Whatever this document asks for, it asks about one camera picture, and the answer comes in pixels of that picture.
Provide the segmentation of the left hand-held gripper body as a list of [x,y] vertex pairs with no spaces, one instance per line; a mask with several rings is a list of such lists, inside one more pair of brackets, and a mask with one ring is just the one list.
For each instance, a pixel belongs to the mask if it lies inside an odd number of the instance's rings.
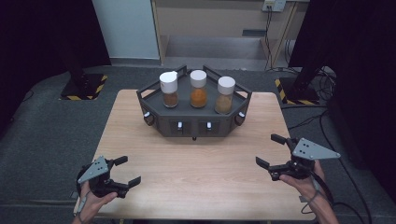
[[96,197],[102,198],[108,193],[116,192],[119,198],[124,198],[129,188],[127,184],[115,182],[110,177],[110,171],[115,165],[113,161],[100,156],[92,163],[83,165],[76,180],[78,195],[81,195],[82,184],[89,182],[91,192]]

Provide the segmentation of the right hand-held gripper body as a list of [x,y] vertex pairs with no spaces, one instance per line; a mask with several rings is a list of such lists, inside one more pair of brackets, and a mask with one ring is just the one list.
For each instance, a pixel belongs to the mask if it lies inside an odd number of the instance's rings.
[[267,171],[273,181],[277,181],[281,175],[289,175],[296,179],[308,178],[314,170],[315,161],[341,157],[338,152],[305,138],[286,138],[284,145],[290,150],[290,160],[282,165],[270,165]]

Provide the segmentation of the tan spice bottle white lid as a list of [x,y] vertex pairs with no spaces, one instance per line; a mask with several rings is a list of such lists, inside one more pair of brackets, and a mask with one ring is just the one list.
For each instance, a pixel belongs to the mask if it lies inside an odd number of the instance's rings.
[[228,114],[232,109],[235,80],[232,77],[221,77],[218,80],[218,92],[215,111],[219,114]]

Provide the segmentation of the dark grey spice rack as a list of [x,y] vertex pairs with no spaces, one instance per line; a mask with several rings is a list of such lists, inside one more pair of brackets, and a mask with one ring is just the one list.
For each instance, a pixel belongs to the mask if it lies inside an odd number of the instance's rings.
[[186,65],[179,67],[177,72],[177,99],[173,108],[163,104],[163,93],[160,81],[157,80],[136,92],[144,121],[153,126],[165,137],[224,137],[233,129],[241,126],[246,119],[248,105],[252,95],[249,89],[235,84],[232,94],[231,112],[221,115],[215,111],[215,103],[219,96],[218,80],[222,73],[203,66],[207,73],[207,103],[202,108],[194,108],[190,104],[191,69]]

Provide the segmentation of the orange spice bottle white lid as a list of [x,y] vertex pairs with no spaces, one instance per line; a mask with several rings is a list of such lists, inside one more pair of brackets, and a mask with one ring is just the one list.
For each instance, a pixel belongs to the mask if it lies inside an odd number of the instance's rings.
[[203,70],[194,70],[191,72],[191,106],[200,108],[204,107],[207,102],[207,92],[205,88],[206,72]]

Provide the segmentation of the spice bottle with spout lid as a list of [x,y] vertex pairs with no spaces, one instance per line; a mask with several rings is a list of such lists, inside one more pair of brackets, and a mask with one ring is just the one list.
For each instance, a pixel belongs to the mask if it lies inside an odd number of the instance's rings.
[[177,72],[164,72],[160,75],[160,87],[163,92],[163,104],[172,108],[177,106]]

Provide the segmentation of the person's left hand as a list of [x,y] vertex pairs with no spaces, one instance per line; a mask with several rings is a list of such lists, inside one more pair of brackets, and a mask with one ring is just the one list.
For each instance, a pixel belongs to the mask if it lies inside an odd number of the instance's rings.
[[96,216],[99,210],[107,203],[116,199],[118,194],[116,192],[108,193],[106,196],[99,198],[96,197],[90,189],[89,182],[85,182],[81,186],[81,197],[84,202],[80,213],[82,215]]

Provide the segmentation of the person's right hand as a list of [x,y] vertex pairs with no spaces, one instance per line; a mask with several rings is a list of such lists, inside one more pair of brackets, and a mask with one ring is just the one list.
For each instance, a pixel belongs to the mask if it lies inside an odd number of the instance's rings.
[[320,188],[319,184],[314,183],[314,179],[312,177],[296,179],[289,175],[281,175],[279,179],[284,183],[296,188],[308,203],[310,199],[318,194],[326,199],[324,191]]

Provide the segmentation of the black stand with striped base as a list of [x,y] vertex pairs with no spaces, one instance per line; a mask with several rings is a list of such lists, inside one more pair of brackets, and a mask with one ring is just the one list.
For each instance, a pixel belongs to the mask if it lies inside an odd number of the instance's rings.
[[302,68],[297,77],[280,77],[275,80],[280,99],[289,105],[318,105],[319,97],[310,85],[318,69],[313,65]]
[[63,63],[70,74],[60,98],[62,100],[95,100],[106,83],[103,74],[87,74],[80,66],[73,51],[69,48],[59,50]]

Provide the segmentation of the white power outlet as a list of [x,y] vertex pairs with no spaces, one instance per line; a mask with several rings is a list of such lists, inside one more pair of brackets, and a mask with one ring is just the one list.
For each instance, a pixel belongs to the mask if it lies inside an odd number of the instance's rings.
[[262,5],[263,12],[282,12],[287,0],[264,0]]

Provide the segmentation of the light wooden furniture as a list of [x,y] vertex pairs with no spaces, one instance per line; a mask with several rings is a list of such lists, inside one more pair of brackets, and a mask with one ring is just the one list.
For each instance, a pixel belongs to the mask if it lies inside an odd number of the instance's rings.
[[287,65],[310,0],[151,0],[161,63],[264,71]]

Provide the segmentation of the white wall panel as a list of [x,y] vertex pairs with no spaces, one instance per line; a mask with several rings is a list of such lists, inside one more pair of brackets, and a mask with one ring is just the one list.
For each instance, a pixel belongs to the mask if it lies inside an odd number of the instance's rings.
[[151,0],[92,0],[109,57],[159,60]]

